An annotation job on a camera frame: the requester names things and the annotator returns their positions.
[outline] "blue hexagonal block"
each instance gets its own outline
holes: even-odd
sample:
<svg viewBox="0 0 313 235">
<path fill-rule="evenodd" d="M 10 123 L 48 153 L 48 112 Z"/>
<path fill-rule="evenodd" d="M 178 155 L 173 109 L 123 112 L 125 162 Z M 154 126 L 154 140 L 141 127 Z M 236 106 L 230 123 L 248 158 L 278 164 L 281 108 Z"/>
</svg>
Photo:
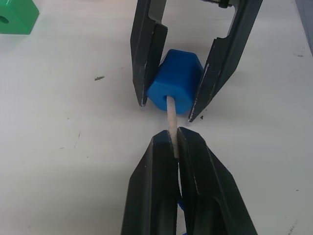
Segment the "blue hexagonal block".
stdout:
<svg viewBox="0 0 313 235">
<path fill-rule="evenodd" d="M 177 114 L 188 111 L 194 101 L 203 67 L 196 54 L 171 49 L 147 91 L 152 102 L 166 111 L 166 97 L 175 99 Z"/>
</svg>

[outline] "dark speck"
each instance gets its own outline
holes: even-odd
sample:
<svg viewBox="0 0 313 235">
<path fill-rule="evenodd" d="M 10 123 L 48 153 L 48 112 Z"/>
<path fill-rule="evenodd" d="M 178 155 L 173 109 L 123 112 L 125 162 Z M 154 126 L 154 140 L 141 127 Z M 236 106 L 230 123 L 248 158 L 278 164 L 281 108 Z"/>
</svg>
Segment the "dark speck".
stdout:
<svg viewBox="0 0 313 235">
<path fill-rule="evenodd" d="M 104 76 L 97 77 L 97 78 L 95 78 L 94 80 L 95 80 L 95 81 L 99 81 L 99 80 L 101 80 L 102 78 L 104 78 Z"/>
</svg>

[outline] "white table surface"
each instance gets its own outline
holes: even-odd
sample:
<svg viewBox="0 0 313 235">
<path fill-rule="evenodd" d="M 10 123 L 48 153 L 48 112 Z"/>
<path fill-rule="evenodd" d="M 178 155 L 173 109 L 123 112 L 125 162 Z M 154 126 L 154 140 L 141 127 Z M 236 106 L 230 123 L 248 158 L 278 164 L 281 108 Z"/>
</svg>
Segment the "white table surface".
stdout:
<svg viewBox="0 0 313 235">
<path fill-rule="evenodd" d="M 127 185 L 166 114 L 140 108 L 136 0 L 35 0 L 29 36 L 0 35 L 0 234 L 118 235 Z M 233 9 L 168 0 L 170 48 L 205 63 Z M 94 81 L 98 76 L 104 79 Z M 313 231 L 313 58 L 296 6 L 265 0 L 199 132 L 233 174 L 259 235 Z M 184 232 L 179 214 L 178 234 Z"/>
</svg>

